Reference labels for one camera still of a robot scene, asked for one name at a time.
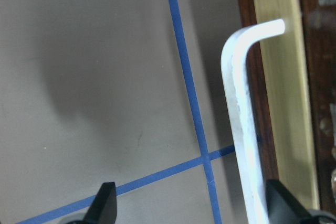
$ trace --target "black object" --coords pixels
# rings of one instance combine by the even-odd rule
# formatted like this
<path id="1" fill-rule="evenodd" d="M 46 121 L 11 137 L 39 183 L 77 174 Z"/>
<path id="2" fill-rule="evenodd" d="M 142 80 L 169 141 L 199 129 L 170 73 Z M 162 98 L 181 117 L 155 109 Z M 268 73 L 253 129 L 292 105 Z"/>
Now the black object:
<path id="1" fill-rule="evenodd" d="M 114 182 L 103 183 L 83 220 L 67 224 L 114 224 L 117 218 L 117 194 Z"/>
<path id="2" fill-rule="evenodd" d="M 328 213 L 313 216 L 275 179 L 266 181 L 266 202 L 270 224 L 336 224 Z"/>

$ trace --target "white handle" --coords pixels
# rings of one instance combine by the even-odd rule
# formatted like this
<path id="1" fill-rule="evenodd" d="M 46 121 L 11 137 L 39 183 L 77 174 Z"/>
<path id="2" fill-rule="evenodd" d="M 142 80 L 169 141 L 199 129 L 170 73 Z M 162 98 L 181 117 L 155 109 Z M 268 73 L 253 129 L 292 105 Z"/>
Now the white handle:
<path id="1" fill-rule="evenodd" d="M 246 27 L 232 34 L 222 51 L 223 84 L 249 224 L 268 224 L 268 217 L 246 57 L 255 42 L 284 32 L 282 19 Z"/>

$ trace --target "brown wooden panel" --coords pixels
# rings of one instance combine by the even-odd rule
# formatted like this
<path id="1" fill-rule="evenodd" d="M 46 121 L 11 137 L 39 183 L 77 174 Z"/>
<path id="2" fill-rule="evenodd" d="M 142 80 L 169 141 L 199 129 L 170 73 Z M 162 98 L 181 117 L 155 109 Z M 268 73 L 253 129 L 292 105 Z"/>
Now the brown wooden panel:
<path id="1" fill-rule="evenodd" d="M 300 0 L 307 56 L 314 143 L 318 169 L 321 209 L 336 214 L 331 191 L 331 172 L 336 161 L 329 104 L 336 80 L 336 6 L 320 6 L 318 0 Z M 253 0 L 239 0 L 243 26 L 256 24 Z M 276 158 L 271 132 L 267 93 L 259 45 L 249 52 L 247 68 L 256 113 L 257 132 L 265 178 L 277 178 Z"/>

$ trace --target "curved metal handle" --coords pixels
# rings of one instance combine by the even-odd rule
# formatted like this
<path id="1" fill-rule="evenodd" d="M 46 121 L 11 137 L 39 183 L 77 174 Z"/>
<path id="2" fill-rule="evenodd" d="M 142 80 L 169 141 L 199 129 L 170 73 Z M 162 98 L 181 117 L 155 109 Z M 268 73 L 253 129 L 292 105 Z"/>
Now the curved metal handle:
<path id="1" fill-rule="evenodd" d="M 220 61 L 249 224 L 267 224 L 268 217 L 247 80 L 246 57 L 255 42 L 284 32 L 285 22 L 282 19 L 240 29 L 225 43 Z"/>

